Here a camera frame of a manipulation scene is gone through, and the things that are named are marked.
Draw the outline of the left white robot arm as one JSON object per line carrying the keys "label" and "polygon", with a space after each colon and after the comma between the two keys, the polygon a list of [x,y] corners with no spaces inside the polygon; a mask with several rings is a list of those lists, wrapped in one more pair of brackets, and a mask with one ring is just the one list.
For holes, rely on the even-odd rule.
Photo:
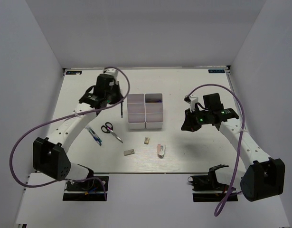
{"label": "left white robot arm", "polygon": [[56,181],[78,181],[88,190],[94,185],[94,172],[83,165],[72,163],[67,152],[81,131],[108,105],[123,99],[117,80],[117,70],[108,68],[96,84],[89,87],[79,99],[74,113],[46,138],[33,142],[33,168]]}

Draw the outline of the black handled scissors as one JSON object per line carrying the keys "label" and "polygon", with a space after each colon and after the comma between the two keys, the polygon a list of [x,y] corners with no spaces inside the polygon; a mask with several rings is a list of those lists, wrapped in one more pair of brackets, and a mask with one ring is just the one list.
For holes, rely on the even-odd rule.
{"label": "black handled scissors", "polygon": [[110,122],[106,122],[104,125],[102,125],[101,130],[103,133],[111,134],[119,142],[123,143],[122,139],[114,132],[113,125]]}

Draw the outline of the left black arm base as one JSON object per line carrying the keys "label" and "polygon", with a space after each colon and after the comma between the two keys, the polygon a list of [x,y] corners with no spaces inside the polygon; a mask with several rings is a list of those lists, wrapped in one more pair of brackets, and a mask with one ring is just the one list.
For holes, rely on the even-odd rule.
{"label": "left black arm base", "polygon": [[108,196],[109,176],[96,176],[86,183],[66,182],[63,201],[106,201]]}

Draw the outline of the pink white stapler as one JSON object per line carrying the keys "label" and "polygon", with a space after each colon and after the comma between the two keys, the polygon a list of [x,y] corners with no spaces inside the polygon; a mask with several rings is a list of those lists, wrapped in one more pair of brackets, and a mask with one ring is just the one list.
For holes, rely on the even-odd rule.
{"label": "pink white stapler", "polygon": [[159,158],[163,158],[165,155],[165,149],[166,149],[166,145],[164,144],[158,144],[157,145],[157,155]]}

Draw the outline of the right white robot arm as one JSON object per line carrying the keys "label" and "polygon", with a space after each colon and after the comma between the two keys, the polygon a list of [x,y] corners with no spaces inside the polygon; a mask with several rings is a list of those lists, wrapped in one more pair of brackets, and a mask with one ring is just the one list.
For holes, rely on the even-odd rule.
{"label": "right white robot arm", "polygon": [[240,150],[246,172],[240,180],[240,189],[249,201],[281,195],[284,187],[285,164],[264,152],[249,133],[243,131],[242,120],[232,109],[225,109],[218,93],[205,95],[204,105],[198,98],[186,96],[189,108],[185,110],[183,131],[196,132],[203,125],[215,126],[237,150]]}

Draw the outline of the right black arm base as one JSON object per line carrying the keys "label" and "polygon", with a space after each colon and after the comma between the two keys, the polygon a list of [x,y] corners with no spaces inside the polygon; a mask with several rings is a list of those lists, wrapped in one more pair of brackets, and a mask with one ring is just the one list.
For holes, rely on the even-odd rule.
{"label": "right black arm base", "polygon": [[229,185],[227,180],[219,182],[216,171],[229,167],[220,164],[209,168],[207,173],[189,176],[187,181],[192,186],[193,202],[219,202],[226,195]]}

